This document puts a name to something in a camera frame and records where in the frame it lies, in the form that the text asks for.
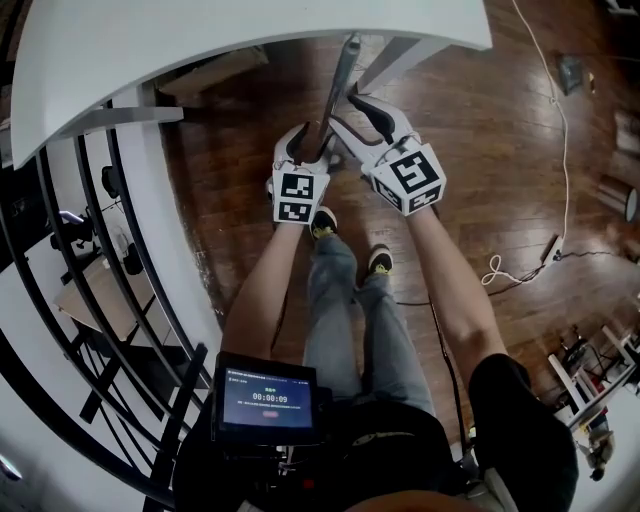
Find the table leg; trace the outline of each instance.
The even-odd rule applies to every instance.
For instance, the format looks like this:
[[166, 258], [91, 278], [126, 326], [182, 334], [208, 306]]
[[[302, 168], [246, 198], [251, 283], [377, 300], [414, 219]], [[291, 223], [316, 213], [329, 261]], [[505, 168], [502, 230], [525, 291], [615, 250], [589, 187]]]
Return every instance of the table leg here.
[[447, 46], [441, 37], [394, 37], [358, 80], [358, 93], [372, 93]]

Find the black railing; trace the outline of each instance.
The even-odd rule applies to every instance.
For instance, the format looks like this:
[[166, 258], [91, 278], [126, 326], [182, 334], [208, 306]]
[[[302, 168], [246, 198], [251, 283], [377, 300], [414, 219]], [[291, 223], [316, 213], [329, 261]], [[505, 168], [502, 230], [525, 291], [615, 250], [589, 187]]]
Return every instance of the black railing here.
[[[13, 66], [6, 65], [6, 56], [22, 6], [22, 0], [15, 2], [5, 28], [5, 33], [0, 42], [1, 83], [11, 82], [7, 70], [12, 70]], [[111, 103], [109, 102], [106, 107], [111, 108]], [[102, 332], [104, 340], [108, 344], [109, 354], [111, 354], [108, 362], [105, 362], [103, 359], [103, 354], [101, 353], [101, 349], [96, 345], [94, 336], [83, 335], [81, 333], [71, 341], [62, 330], [56, 317], [52, 313], [49, 303], [44, 298], [27, 262], [25, 256], [25, 250], [27, 248], [22, 246], [21, 238], [17, 236], [18, 233], [16, 233], [16, 226], [13, 225], [14, 220], [10, 212], [10, 205], [7, 204], [7, 196], [3, 193], [3, 191], [6, 191], [7, 172], [12, 172], [12, 170], [2, 170], [0, 172], [0, 226], [18, 275], [35, 309], [38, 311], [49, 333], [66, 359], [91, 388], [91, 394], [82, 409], [80, 417], [84, 421], [91, 423], [96, 413], [100, 412], [122, 451], [122, 456], [128, 461], [128, 464], [93, 439], [91, 435], [63, 411], [24, 366], [1, 330], [0, 374], [40, 420], [70, 447], [77, 450], [83, 456], [125, 484], [145, 494], [147, 499], [145, 500], [144, 510], [173, 510], [173, 495], [169, 484], [173, 473], [173, 465], [180, 446], [180, 433], [181, 431], [188, 432], [190, 430], [189, 425], [185, 422], [187, 408], [189, 402], [193, 402], [198, 409], [202, 408], [202, 401], [195, 394], [196, 384], [204, 382], [206, 386], [211, 385], [211, 377], [203, 364], [207, 350], [201, 344], [195, 348], [191, 345], [169, 302], [160, 278], [154, 268], [149, 251], [147, 250], [140, 226], [138, 225], [136, 213], [127, 187], [122, 160], [120, 158], [116, 131], [114, 129], [106, 130], [106, 137], [113, 170], [115, 171], [116, 187], [120, 194], [124, 215], [132, 233], [135, 248], [140, 256], [142, 266], [146, 271], [154, 293], [151, 300], [144, 305], [141, 305], [136, 298], [109, 237], [107, 225], [102, 215], [91, 175], [84, 136], [76, 137], [74, 149], [80, 173], [79, 179], [82, 182], [93, 229], [100, 242], [102, 254], [109, 263], [117, 286], [122, 293], [122, 298], [128, 305], [135, 319], [133, 330], [129, 333], [125, 341], [118, 339], [85, 278], [83, 266], [78, 261], [71, 242], [64, 236], [64, 222], [59, 213], [46, 148], [41, 149], [36, 155], [36, 164], [42, 198], [47, 217], [53, 230], [53, 235], [78, 292], [93, 316], [99, 330]], [[190, 360], [184, 374], [169, 361], [166, 349], [162, 346], [157, 333], [147, 319], [147, 313], [155, 299], [158, 300], [169, 325], [178, 338], [184, 353]], [[130, 360], [129, 356], [133, 348], [131, 347], [131, 343], [138, 330], [141, 330], [145, 334], [153, 351], [152, 353], [155, 354], [163, 369], [166, 371], [170, 383], [173, 386], [179, 387], [173, 406], [169, 405], [157, 389], [154, 389], [152, 385], [145, 382], [145, 379], [139, 375]], [[96, 363], [94, 355], [97, 356], [100, 365]], [[91, 369], [87, 366], [85, 357], [91, 364]], [[147, 405], [149, 405], [152, 410], [158, 409], [161, 415], [164, 415], [166, 418], [167, 423], [161, 439], [157, 439], [155, 435], [142, 425], [136, 417], [135, 411], [128, 405], [125, 397], [114, 383], [116, 374], [118, 374], [120, 369], [124, 371], [134, 389], [137, 390]], [[111, 394], [111, 389], [115, 392], [117, 399]], [[137, 450], [140, 458], [148, 466], [150, 477], [145, 476], [136, 465], [134, 458], [118, 437], [108, 413], [115, 414], [117, 421], [120, 422], [129, 441]], [[138, 442], [137, 436], [141, 436], [153, 447], [155, 450], [154, 460], [144, 451]]]

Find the sneaker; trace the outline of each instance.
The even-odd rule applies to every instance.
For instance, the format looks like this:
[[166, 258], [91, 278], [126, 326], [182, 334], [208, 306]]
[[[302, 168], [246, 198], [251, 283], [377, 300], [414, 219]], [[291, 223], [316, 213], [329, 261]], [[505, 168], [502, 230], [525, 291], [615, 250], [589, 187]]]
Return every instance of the sneaker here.
[[393, 268], [393, 258], [391, 251], [386, 245], [377, 245], [369, 257], [368, 275], [391, 273]]
[[314, 240], [320, 240], [325, 236], [338, 234], [338, 221], [336, 216], [326, 206], [321, 206], [316, 211], [313, 222], [309, 226]]

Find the floor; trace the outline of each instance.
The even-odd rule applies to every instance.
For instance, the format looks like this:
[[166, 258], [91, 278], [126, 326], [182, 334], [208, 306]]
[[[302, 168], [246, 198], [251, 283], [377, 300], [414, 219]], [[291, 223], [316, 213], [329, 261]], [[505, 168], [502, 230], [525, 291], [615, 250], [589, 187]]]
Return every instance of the floor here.
[[[475, 52], [450, 47], [376, 91], [401, 108], [428, 141], [447, 173], [442, 222], [478, 276], [499, 253], [503, 266], [522, 275], [540, 264], [552, 235], [563, 225], [565, 185], [561, 167], [561, 119], [550, 103], [549, 84], [529, 34], [511, 0], [487, 0], [494, 48]], [[620, 54], [606, 13], [585, 0], [520, 0], [549, 62], [556, 52]], [[228, 310], [272, 232], [264, 182], [273, 146], [289, 128], [321, 118], [341, 39], [312, 39], [268, 45], [271, 63], [181, 101], [187, 120], [164, 125], [172, 179], [185, 228], [198, 256], [211, 298]], [[366, 65], [379, 50], [365, 41]], [[638, 162], [616, 151], [613, 113], [637, 108], [633, 69], [603, 57], [583, 57], [595, 76], [589, 87], [562, 98], [570, 123], [571, 175], [569, 234], [565, 252], [620, 250], [637, 238], [633, 225], [595, 199], [603, 173], [640, 186]], [[358, 66], [354, 77], [361, 74]], [[365, 135], [366, 122], [352, 108], [339, 114]], [[341, 236], [359, 261], [369, 247], [387, 244], [396, 261], [393, 289], [398, 301], [426, 300], [406, 225], [359, 178], [350, 157], [336, 174], [326, 204], [337, 214]], [[305, 298], [310, 241], [299, 248], [284, 325], [275, 359], [301, 361], [307, 326]], [[509, 284], [496, 279], [496, 292]], [[534, 392], [551, 403], [560, 393], [547, 355], [572, 341], [576, 324], [585, 336], [600, 326], [622, 332], [634, 327], [640, 272], [607, 255], [568, 258], [533, 283], [492, 298], [509, 353], [529, 370]], [[409, 330], [430, 384], [436, 411], [451, 442], [457, 439], [452, 384], [427, 307], [403, 306]], [[355, 339], [361, 340], [362, 314], [354, 306]], [[472, 423], [463, 390], [465, 423]]]

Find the timer display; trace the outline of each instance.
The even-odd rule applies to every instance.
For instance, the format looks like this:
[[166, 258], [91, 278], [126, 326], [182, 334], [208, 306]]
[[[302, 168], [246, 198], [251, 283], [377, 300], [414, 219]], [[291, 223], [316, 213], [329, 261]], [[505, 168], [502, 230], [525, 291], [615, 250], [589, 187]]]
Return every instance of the timer display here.
[[309, 381], [226, 369], [224, 423], [312, 428]]

